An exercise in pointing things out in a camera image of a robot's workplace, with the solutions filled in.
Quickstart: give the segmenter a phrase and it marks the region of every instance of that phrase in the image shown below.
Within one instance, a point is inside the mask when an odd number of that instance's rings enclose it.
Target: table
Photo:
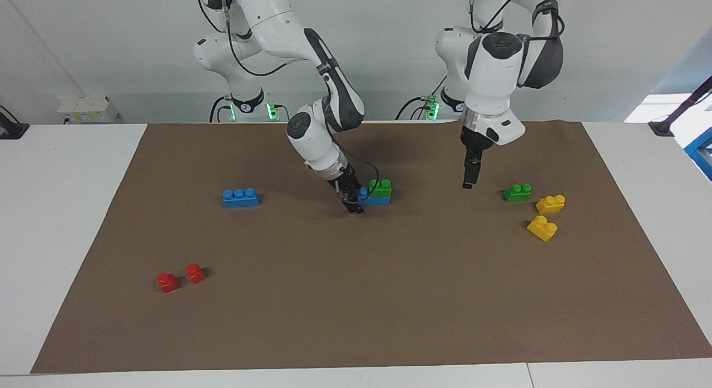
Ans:
[[[674,140],[646,125],[585,128],[707,337],[712,333],[712,187]],[[104,218],[145,125],[36,126],[0,145],[0,375],[25,375]],[[0,377],[3,386],[709,386],[712,360],[150,372]]]

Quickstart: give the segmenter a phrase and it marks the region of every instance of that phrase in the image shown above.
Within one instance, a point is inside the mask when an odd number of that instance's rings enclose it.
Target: green toy brick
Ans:
[[[373,186],[376,185],[376,180],[371,180],[368,185],[368,191],[373,190]],[[381,183],[373,191],[371,198],[390,198],[393,194],[393,187],[391,186],[391,180],[381,180]]]
[[[523,202],[532,196],[532,186],[528,183],[519,185],[515,183],[504,191],[504,198],[508,202]]]

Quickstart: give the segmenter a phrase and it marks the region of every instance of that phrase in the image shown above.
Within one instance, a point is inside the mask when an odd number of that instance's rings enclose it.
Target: red block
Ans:
[[[168,292],[171,292],[171,290],[178,289],[178,280],[173,274],[164,272],[158,276],[158,287],[167,294]]]
[[[185,267],[185,273],[193,284],[197,284],[205,279],[205,274],[198,264],[190,264],[188,267]]]

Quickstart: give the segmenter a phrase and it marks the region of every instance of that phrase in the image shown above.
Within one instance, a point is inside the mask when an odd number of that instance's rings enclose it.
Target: yellow toy brick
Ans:
[[[541,238],[542,241],[547,242],[556,233],[559,227],[554,223],[550,223],[544,216],[536,216],[534,221],[527,226],[527,230],[532,231],[534,235]]]
[[[566,206],[566,198],[563,195],[547,196],[536,203],[539,214],[558,213]]]

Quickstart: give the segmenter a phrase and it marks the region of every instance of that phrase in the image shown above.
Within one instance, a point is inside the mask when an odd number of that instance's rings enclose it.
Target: blue block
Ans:
[[[365,186],[361,187],[361,191],[358,193],[358,201],[359,203],[365,205],[365,206],[388,206],[391,204],[391,198],[368,198],[366,199],[366,196],[368,196],[368,188]]]
[[[702,169],[702,172],[707,175],[712,181],[712,155],[710,155],[710,145],[712,145],[712,128],[705,131],[699,138],[694,140],[685,152],[697,163],[697,166]]]
[[[247,190],[224,191],[223,204],[226,208],[254,207],[260,204],[257,191],[253,188]]]

